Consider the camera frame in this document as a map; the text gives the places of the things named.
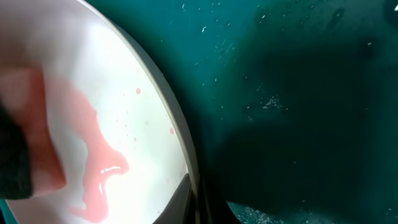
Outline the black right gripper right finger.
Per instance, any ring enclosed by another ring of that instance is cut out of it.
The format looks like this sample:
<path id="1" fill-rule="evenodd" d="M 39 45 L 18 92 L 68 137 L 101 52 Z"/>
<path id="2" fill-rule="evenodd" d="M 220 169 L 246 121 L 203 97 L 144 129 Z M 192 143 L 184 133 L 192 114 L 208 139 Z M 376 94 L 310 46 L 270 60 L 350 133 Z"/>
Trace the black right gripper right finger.
<path id="1" fill-rule="evenodd" d="M 216 185 L 201 177 L 199 187 L 200 221 L 205 224 L 240 224 Z"/>

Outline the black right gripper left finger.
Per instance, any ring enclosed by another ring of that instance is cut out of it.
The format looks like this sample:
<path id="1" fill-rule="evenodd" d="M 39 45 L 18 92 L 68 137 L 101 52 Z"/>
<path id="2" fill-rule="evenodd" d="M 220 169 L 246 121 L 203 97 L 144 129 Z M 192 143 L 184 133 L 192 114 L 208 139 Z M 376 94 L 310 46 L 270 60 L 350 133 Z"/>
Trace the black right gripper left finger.
<path id="1" fill-rule="evenodd" d="M 192 185 L 185 174 L 164 211 L 153 224 L 195 224 L 195 202 Z"/>

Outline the white plate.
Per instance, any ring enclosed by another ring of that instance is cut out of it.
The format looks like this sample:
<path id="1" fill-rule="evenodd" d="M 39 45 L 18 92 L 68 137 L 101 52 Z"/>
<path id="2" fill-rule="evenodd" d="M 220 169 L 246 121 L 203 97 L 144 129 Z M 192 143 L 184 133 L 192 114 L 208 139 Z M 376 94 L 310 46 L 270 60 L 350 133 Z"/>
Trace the white plate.
<path id="1" fill-rule="evenodd" d="M 6 223 L 154 223 L 198 164 L 157 65 L 85 1 L 1 1 L 1 69 L 37 68 L 63 188 L 1 198 Z"/>

